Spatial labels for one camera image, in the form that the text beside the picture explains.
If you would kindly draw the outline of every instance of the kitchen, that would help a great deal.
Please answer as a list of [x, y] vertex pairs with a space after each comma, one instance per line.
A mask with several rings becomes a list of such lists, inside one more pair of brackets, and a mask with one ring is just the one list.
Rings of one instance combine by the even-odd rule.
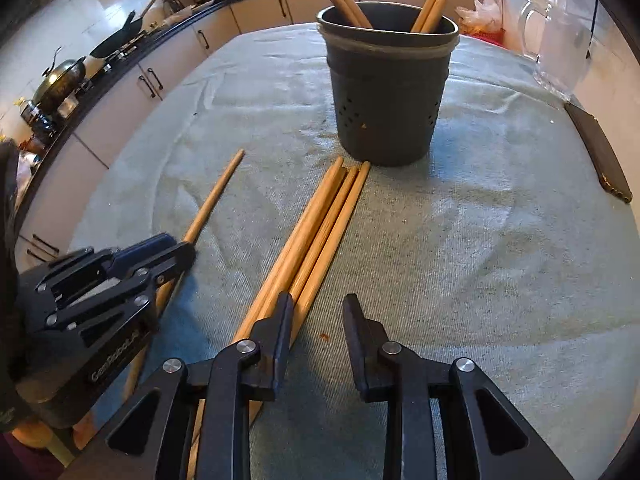
[[[62, 49], [55, 64], [89, 56], [120, 30], [131, 10], [136, 11], [135, 20], [150, 1], [53, 0], [25, 21], [0, 54], [2, 134], [17, 142], [28, 142], [33, 135], [14, 102], [36, 93], [42, 71], [51, 66], [57, 47]], [[415, 6], [424, 2], [391, 1]], [[585, 17], [591, 19], [595, 0], [579, 1], [584, 4]], [[329, 0], [152, 2], [142, 22], [146, 36], [118, 53], [107, 63], [107, 70], [100, 69], [95, 81], [76, 91], [77, 107], [59, 120], [50, 145], [40, 150], [37, 170], [24, 181], [26, 190], [17, 210], [18, 268], [27, 269], [68, 249], [94, 190], [125, 145], [170, 92], [181, 87], [210, 55], [241, 34], [312, 23], [316, 13], [329, 4]], [[523, 4], [524, 0], [503, 0], [504, 44], [516, 52], [522, 51], [517, 21]], [[473, 9], [474, 0], [452, 0], [444, 15], [458, 21], [457, 6]], [[635, 182], [640, 182], [635, 163], [640, 141], [634, 126], [640, 120], [640, 67], [612, 19], [602, 8], [595, 14], [588, 70], [575, 95], [599, 120], [634, 189]], [[536, 23], [536, 19], [530, 19], [527, 38], [527, 47], [533, 51], [542, 35], [542, 20]], [[637, 219], [640, 211], [634, 202], [631, 207]]]

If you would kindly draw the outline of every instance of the metal screw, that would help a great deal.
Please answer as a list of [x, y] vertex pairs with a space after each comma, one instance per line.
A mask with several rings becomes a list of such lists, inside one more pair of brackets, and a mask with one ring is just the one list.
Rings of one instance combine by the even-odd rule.
[[162, 370], [164, 370], [168, 374], [177, 372], [180, 368], [182, 368], [182, 363], [180, 362], [180, 359], [176, 359], [175, 357], [167, 359], [164, 363], [162, 363]]
[[461, 372], [471, 372], [476, 367], [476, 363], [466, 357], [461, 357], [456, 361], [456, 366]]
[[395, 341], [387, 341], [382, 345], [382, 351], [385, 354], [396, 355], [399, 354], [402, 350], [402, 345], [400, 343], [396, 343]]
[[133, 304], [135, 306], [145, 306], [149, 302], [149, 298], [144, 294], [138, 296], [135, 300], [133, 300]]
[[255, 343], [250, 339], [244, 339], [236, 345], [236, 349], [241, 354], [249, 354], [255, 350]]

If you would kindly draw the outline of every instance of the black handle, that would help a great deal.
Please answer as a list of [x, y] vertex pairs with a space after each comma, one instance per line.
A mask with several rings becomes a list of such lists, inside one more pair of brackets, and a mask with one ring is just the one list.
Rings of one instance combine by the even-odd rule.
[[60, 253], [60, 249], [57, 248], [56, 246], [53, 246], [49, 243], [47, 243], [46, 241], [44, 241], [42, 238], [40, 238], [36, 233], [31, 234], [31, 237], [36, 240], [37, 242], [40, 242], [41, 244], [45, 244], [49, 249], [51, 249], [53, 252], [55, 252], [56, 254]]
[[282, 5], [282, 0], [278, 0], [278, 3], [280, 4], [280, 10], [282, 11], [282, 17], [286, 18], [287, 17], [287, 13], [284, 11], [284, 6]]
[[158, 90], [164, 90], [164, 86], [162, 86], [162, 83], [160, 82], [160, 80], [158, 79], [158, 76], [156, 75], [156, 73], [154, 72], [154, 69], [149, 67], [146, 69], [147, 72], [149, 72], [151, 75], [153, 75], [153, 77], [156, 78], [156, 82], [158, 83]]
[[151, 88], [149, 81], [147, 81], [143, 75], [138, 76], [138, 79], [140, 79], [140, 81], [142, 81], [146, 85], [146, 87], [149, 88], [149, 91], [151, 92], [151, 98], [153, 99], [154, 97], [156, 97], [156, 93], [154, 92], [154, 89]]
[[43, 264], [46, 264], [47, 261], [44, 258], [39, 257], [37, 254], [35, 254], [33, 251], [27, 249], [27, 254], [29, 256], [33, 256], [36, 260], [40, 260]]
[[198, 31], [198, 34], [200, 34], [202, 36], [202, 39], [204, 40], [204, 48], [206, 48], [207, 50], [209, 50], [209, 41], [207, 41], [207, 37], [204, 35], [204, 32], [202, 32], [201, 30]]

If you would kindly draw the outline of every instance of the tablecloth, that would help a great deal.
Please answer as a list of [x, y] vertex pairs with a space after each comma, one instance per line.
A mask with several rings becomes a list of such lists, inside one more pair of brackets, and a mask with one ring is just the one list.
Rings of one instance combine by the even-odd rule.
[[[75, 248], [180, 238], [246, 150], [144, 376], [168, 357], [195, 362], [228, 344], [322, 174], [337, 155], [350, 161], [325, 55], [314, 24], [235, 38], [153, 111], [92, 196]], [[372, 168], [280, 396], [252, 429], [252, 478], [382, 476], [385, 409], [353, 386], [340, 314], [348, 292], [421, 356], [473, 358], [577, 480], [609, 463], [640, 376], [640, 239], [532, 67], [461, 38], [428, 155]], [[98, 402], [99, 422], [123, 383]], [[438, 456], [442, 475], [441, 444]]]

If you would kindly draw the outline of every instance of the glass pitcher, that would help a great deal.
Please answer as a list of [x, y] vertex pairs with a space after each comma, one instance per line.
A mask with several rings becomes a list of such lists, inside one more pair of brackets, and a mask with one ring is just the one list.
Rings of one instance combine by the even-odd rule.
[[[539, 54], [528, 50], [525, 44], [524, 31], [533, 12], [545, 18]], [[531, 0], [520, 12], [518, 30], [524, 56], [536, 62], [533, 74], [536, 81], [568, 101], [585, 72], [591, 31], [577, 16], [558, 7], [542, 7]]]

